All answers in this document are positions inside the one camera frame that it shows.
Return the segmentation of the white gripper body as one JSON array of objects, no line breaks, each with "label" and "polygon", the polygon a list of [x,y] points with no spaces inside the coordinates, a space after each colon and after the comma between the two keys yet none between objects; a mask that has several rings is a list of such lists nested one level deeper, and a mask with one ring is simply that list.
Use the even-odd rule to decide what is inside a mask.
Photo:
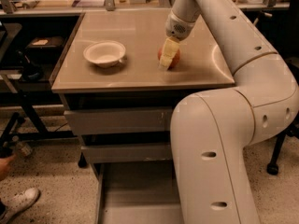
[{"label": "white gripper body", "polygon": [[172,36],[179,41],[186,39],[196,23],[196,15],[184,14],[184,18],[171,11],[165,23],[165,32],[167,36]]}]

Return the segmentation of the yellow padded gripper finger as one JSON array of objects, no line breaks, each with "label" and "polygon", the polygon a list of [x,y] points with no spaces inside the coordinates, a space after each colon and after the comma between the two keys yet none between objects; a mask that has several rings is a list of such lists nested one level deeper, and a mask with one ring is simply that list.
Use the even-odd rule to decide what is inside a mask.
[{"label": "yellow padded gripper finger", "polygon": [[168,70],[170,63],[179,50],[179,40],[173,36],[168,37],[162,46],[162,56],[159,61],[159,67],[163,70]]}]

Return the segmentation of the person hand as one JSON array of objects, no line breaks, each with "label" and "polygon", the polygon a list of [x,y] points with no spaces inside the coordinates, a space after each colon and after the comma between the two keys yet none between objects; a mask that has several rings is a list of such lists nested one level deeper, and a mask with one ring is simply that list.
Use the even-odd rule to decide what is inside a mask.
[{"label": "person hand", "polygon": [[15,154],[0,159],[0,181],[3,181],[8,176],[12,162],[14,162],[15,159]]}]

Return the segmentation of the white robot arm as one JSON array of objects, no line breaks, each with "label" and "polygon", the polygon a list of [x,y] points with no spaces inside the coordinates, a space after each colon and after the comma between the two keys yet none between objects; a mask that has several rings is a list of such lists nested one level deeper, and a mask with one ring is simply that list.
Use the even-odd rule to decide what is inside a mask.
[{"label": "white robot arm", "polygon": [[166,33],[188,37],[204,19],[235,80],[173,111],[171,150],[184,224],[260,224],[243,149],[285,130],[299,90],[284,60],[232,0],[176,0]]}]

